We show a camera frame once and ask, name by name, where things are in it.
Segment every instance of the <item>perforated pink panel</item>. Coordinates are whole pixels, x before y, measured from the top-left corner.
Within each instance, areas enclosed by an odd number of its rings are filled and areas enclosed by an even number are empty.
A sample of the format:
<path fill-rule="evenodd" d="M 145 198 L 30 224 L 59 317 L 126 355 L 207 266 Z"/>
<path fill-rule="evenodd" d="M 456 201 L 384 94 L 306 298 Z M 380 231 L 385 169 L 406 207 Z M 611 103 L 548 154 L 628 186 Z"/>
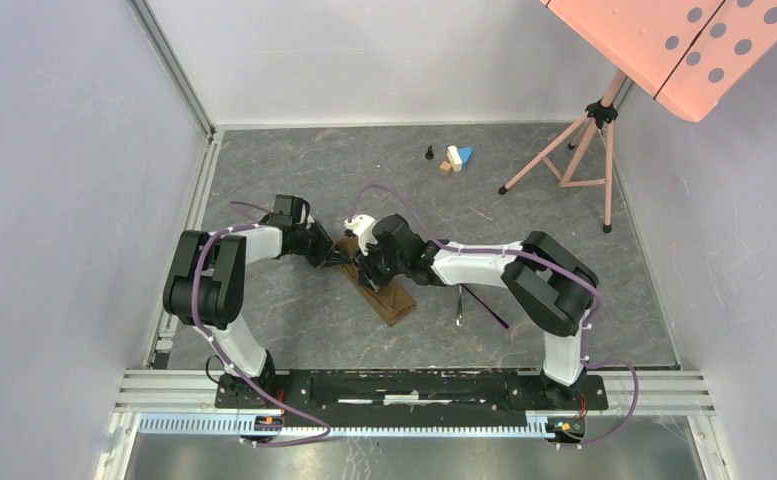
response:
<path fill-rule="evenodd" d="M 541 3 L 671 113 L 693 122 L 777 41 L 777 0 Z"/>

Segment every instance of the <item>blue block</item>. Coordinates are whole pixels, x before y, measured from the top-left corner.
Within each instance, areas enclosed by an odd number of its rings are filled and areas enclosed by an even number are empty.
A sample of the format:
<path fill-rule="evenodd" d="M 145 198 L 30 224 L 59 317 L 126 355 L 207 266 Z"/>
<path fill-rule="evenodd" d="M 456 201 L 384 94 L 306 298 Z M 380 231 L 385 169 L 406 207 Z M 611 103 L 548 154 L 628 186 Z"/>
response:
<path fill-rule="evenodd" d="M 462 170 L 464 170 L 467 167 L 467 164 L 470 161 L 470 156 L 472 154 L 473 154 L 473 148 L 471 147 L 463 147 L 459 149 L 459 158 L 462 159 Z"/>

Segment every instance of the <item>white block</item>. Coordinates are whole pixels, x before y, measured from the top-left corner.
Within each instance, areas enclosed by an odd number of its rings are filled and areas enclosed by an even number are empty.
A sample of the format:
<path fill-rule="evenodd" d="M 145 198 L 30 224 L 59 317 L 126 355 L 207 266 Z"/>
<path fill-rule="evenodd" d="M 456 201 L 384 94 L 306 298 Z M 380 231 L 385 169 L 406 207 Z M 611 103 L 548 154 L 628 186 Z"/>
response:
<path fill-rule="evenodd" d="M 462 170 L 462 157 L 459 156 L 459 149 L 455 145 L 447 147 L 447 160 L 450 161 L 450 165 L 453 166 L 454 172 L 460 172 Z"/>

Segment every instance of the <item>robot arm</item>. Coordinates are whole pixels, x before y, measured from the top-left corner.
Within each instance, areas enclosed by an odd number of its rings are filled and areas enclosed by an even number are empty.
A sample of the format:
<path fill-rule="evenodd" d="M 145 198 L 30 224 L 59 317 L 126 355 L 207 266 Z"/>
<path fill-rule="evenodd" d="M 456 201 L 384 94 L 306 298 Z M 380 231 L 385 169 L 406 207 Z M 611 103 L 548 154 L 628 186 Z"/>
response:
<path fill-rule="evenodd" d="M 213 246 L 197 296 L 200 319 L 223 348 L 252 377 L 273 375 L 273 361 L 259 345 L 241 315 L 244 303 L 244 265 L 287 254 L 302 255 L 316 268 L 325 268 L 351 259 L 335 248 L 320 222 L 310 215 L 311 207 L 302 198 L 277 195 L 273 213 L 251 230 L 228 234 Z M 199 254 L 211 234 L 187 230 L 176 247 L 164 288 L 164 309 L 184 324 L 194 327 L 191 318 L 193 278 Z M 227 373 L 233 374 L 229 367 Z"/>
<path fill-rule="evenodd" d="M 522 242 L 504 245 L 463 245 L 443 240 L 450 249 L 424 242 L 412 232 L 400 215 L 379 222 L 359 215 L 347 223 L 352 234 L 368 240 L 356 256 L 359 280 L 379 289 L 398 275 L 406 275 L 420 285 L 481 284 L 508 288 L 529 318 L 544 331 L 543 376 L 569 389 L 578 386 L 585 370 L 581 362 L 581 322 L 587 315 L 592 296 L 589 291 L 547 268 L 507 251 L 524 251 L 557 264 L 568 272 L 597 285 L 597 276 L 585 264 L 543 232 L 532 232 Z M 489 254 L 462 253 L 485 250 Z"/>

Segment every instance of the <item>gray floor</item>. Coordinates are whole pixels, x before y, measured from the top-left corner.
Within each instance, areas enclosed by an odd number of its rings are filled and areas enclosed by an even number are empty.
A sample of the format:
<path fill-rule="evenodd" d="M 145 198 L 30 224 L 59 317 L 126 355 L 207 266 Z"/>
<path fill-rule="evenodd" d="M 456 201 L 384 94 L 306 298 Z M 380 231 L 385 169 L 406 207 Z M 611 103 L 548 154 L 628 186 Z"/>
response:
<path fill-rule="evenodd" d="M 366 183 L 385 183 L 402 192 L 442 238 L 500 244 L 522 240 L 533 230 L 551 234 L 600 278 L 606 306 L 589 339 L 592 357 L 672 365 L 670 338 L 617 186 L 614 230 L 608 235 L 601 231 L 603 188 L 559 188 L 543 164 L 506 196 L 497 194 L 563 128 L 523 124 L 226 132 L 203 226 L 242 223 L 228 211 L 229 200 L 271 205 L 276 193 L 289 193 L 311 202 L 315 216 L 338 237 L 355 192 Z M 474 155 L 467 171 L 443 178 L 437 158 L 454 144 L 473 146 Z M 435 146 L 436 160 L 423 158 L 428 145 Z M 551 155 L 561 170 L 568 153 L 562 147 Z M 603 155 L 595 140 L 575 179 L 601 177 Z M 366 194 L 359 211 L 376 218 L 406 214 L 402 205 L 378 192 Z M 469 300 L 459 328 L 455 287 L 404 284 L 418 308 L 389 328 L 340 272 L 315 271 L 301 258 L 263 261 L 248 269 L 246 319 L 279 368 L 541 365 L 541 331 L 507 290 L 476 288 L 511 324 L 510 330 Z M 200 336 L 180 329 L 169 368 L 202 368 L 210 353 Z"/>
<path fill-rule="evenodd" d="M 590 436 L 592 426 L 605 433 L 620 421 L 590 418 Z M 705 475 L 685 418 L 640 417 L 606 443 L 560 452 L 535 439 L 339 438 L 258 451 L 231 437 L 139 435 L 126 478 L 694 480 Z"/>

